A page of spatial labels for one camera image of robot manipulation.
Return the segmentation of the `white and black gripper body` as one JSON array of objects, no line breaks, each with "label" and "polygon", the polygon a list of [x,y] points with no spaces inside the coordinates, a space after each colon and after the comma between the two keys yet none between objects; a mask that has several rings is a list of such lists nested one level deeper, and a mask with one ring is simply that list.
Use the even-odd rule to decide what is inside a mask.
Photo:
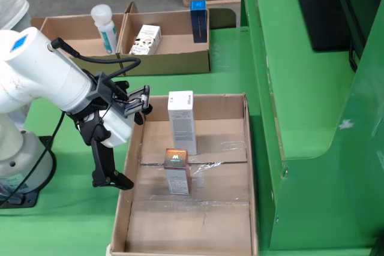
[{"label": "white and black gripper body", "polygon": [[124,144],[133,132],[134,115],[124,117],[114,107],[65,106],[64,112],[79,130],[86,145],[93,140],[108,148]]}]

